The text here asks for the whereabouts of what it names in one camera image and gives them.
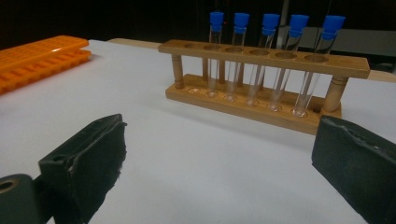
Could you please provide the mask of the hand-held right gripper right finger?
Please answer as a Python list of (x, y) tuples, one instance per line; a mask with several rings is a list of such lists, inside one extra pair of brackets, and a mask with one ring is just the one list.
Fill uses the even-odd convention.
[(313, 166), (369, 224), (396, 224), (396, 144), (344, 119), (321, 118)]

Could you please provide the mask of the orange plastic test tube rack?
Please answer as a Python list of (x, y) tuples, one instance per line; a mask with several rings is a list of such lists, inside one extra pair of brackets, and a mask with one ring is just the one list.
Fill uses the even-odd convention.
[(58, 35), (0, 50), (0, 95), (87, 62), (88, 45), (86, 39)]

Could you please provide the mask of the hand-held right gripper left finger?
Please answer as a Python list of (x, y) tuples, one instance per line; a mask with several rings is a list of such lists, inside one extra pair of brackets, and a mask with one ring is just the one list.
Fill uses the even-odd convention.
[(87, 224), (98, 211), (126, 158), (125, 127), (120, 114), (97, 119), (38, 162), (57, 224)]

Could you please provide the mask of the blue-capped glass test tube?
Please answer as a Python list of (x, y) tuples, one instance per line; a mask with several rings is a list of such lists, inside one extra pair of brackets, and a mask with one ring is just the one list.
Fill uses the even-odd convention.
[[(209, 50), (219, 50), (222, 35), (223, 13), (211, 12), (209, 14), (210, 32), (209, 32)], [(216, 59), (207, 59), (207, 96), (216, 97), (218, 95), (217, 85), (224, 80), (224, 61)]]
[[(291, 59), (294, 57), (294, 52), (298, 49), (303, 30), (307, 25), (309, 17), (306, 15), (292, 15), (290, 17), (290, 26), (287, 36), (282, 47), (286, 51), (281, 54), (281, 58)], [(290, 70), (287, 68), (278, 68), (276, 79), (273, 85), (273, 90), (270, 97), (268, 108), (272, 111), (278, 112), (282, 109), (280, 103), (281, 98), (286, 88)]]
[[(338, 31), (342, 28), (344, 16), (328, 15), (322, 25), (322, 31), (318, 40), (316, 41), (313, 54), (309, 56), (310, 62), (319, 63), (323, 61), (323, 56), (330, 53), (333, 42), (337, 37)], [(304, 73), (303, 85), (300, 89), (292, 114), (294, 117), (302, 118), (307, 115), (307, 107), (312, 98), (315, 87), (318, 83), (319, 73), (308, 72)]]
[[(245, 37), (249, 15), (247, 13), (235, 13), (233, 18), (233, 39), (230, 52), (242, 53), (245, 46)], [(228, 102), (237, 100), (236, 88), (243, 65), (240, 62), (228, 62), (228, 75), (225, 99)]]
[[(279, 15), (278, 14), (264, 14), (262, 17), (262, 29), (258, 48), (254, 50), (254, 53), (259, 56), (265, 56), (268, 54), (268, 49), (271, 48), (274, 35), (276, 33), (276, 27), (278, 26)], [(258, 101), (256, 99), (259, 89), (262, 87), (262, 83), (265, 75), (265, 66), (255, 64), (252, 68), (252, 73), (249, 81), (249, 89), (247, 93), (247, 106), (255, 106)]]

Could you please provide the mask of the wooden test tube rack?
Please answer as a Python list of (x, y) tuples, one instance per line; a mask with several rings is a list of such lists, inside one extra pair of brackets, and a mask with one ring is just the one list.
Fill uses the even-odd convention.
[[(309, 134), (317, 132), (322, 116), (339, 119), (342, 117), (341, 98), (350, 78), (366, 79), (370, 74), (368, 62), (362, 57), (316, 55), (281, 49), (260, 51), (253, 47), (245, 47), (238, 51), (230, 45), (221, 45), (219, 49), (211, 49), (207, 43), (187, 40), (167, 41), (158, 47), (158, 51), (172, 56), (175, 82), (165, 91), (168, 99)], [(281, 110), (278, 112), (272, 112), (267, 107), (270, 103), (271, 90), (269, 88), (262, 88), (259, 91), (258, 102), (254, 106), (246, 105), (248, 84), (237, 86), (237, 101), (234, 103), (225, 100), (226, 87), (223, 84), (219, 86), (216, 97), (209, 97), (204, 92), (205, 77), (183, 73), (182, 58), (184, 56), (314, 72), (330, 75), (332, 80), (326, 96), (313, 97), (308, 104), (306, 114), (297, 118), (292, 115), (292, 108), (298, 97), (296, 92), (284, 93), (280, 103)]]

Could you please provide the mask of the white table sheet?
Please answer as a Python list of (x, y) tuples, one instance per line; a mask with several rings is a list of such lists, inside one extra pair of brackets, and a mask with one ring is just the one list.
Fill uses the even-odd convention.
[(121, 114), (127, 157), (91, 224), (365, 224), (313, 167), (314, 137), (165, 97), (171, 58), (102, 41), (82, 65), (0, 96), (0, 177)]

